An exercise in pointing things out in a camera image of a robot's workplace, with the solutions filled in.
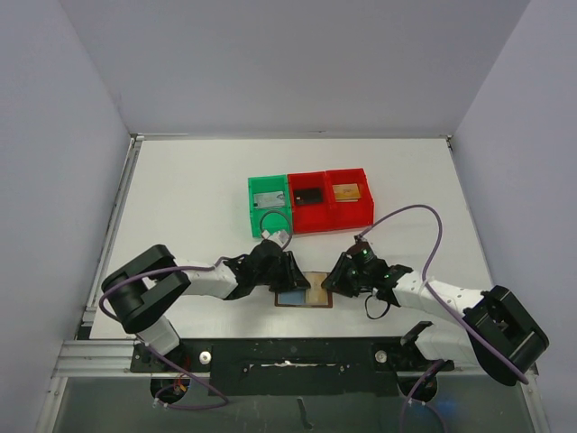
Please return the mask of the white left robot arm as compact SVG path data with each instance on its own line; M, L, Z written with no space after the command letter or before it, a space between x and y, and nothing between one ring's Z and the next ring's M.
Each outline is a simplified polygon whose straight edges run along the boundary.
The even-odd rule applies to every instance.
M212 265L178 265L166 245L156 244L105 278L99 308L150 348L155 364L171 371L182 363L184 349L165 313L180 297L237 300L258 286L284 293L308 290L310 283L293 253L270 239Z

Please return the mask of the brown leather card holder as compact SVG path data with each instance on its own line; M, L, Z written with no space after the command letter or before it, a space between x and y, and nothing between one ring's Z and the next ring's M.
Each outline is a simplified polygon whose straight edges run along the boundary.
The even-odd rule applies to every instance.
M326 306L308 306L306 303L306 291L295 290L275 295L274 305L278 308L304 308L304 309L331 309L333 307L333 295L328 292L329 303Z

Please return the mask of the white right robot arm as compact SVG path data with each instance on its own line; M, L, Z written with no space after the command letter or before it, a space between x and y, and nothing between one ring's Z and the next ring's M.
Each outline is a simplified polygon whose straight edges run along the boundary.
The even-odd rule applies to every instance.
M408 266L387 264L366 241L341 253L322 286L348 298L367 290L390 306L420 310L463 328L456 335L427 326L405 342L402 360L414 369L440 359L473 364L513 386L549 346L543 329L509 289L466 289L424 277Z

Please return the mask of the gold card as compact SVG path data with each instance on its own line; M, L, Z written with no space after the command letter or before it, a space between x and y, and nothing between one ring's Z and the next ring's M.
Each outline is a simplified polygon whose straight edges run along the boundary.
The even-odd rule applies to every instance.
M334 184L333 193L337 203L356 202L362 197L357 183Z
M326 306L329 303L328 292L322 287L327 274L325 272L306 272L305 276L310 284L306 291L308 306Z

